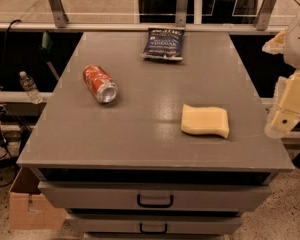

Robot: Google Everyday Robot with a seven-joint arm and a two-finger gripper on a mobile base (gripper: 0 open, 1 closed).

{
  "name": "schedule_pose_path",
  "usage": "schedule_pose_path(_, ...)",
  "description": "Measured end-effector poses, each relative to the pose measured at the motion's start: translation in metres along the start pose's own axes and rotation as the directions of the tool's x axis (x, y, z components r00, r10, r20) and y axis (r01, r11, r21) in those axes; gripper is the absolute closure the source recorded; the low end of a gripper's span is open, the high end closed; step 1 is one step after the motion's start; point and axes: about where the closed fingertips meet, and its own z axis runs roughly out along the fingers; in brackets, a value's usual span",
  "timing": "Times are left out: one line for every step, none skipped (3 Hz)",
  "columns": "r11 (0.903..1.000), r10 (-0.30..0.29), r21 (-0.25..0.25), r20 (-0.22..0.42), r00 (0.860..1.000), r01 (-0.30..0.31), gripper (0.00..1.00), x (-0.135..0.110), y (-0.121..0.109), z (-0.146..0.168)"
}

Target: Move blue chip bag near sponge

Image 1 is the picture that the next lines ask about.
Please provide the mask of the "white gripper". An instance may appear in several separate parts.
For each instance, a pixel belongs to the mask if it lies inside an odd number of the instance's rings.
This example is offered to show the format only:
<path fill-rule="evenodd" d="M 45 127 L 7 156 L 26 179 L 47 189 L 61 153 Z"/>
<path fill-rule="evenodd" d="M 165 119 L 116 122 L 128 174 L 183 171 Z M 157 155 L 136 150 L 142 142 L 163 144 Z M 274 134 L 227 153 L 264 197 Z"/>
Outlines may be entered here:
<path fill-rule="evenodd" d="M 262 51 L 268 54 L 282 54 L 286 29 L 267 41 Z M 285 137 L 300 121 L 300 69 L 288 78 L 280 77 L 275 87 L 276 108 L 269 111 L 264 133 L 274 139 Z"/>

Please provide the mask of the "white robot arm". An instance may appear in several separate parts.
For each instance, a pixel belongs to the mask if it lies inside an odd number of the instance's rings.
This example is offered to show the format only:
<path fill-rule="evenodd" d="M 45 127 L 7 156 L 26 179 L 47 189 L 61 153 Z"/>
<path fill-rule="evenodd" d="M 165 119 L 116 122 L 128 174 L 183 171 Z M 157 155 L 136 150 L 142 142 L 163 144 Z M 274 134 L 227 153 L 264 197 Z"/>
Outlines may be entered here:
<path fill-rule="evenodd" d="M 264 128 L 268 137 L 283 138 L 300 122 L 300 12 L 287 29 L 264 44 L 262 51 L 282 54 L 284 62 L 295 68 L 288 78 L 278 78 Z"/>

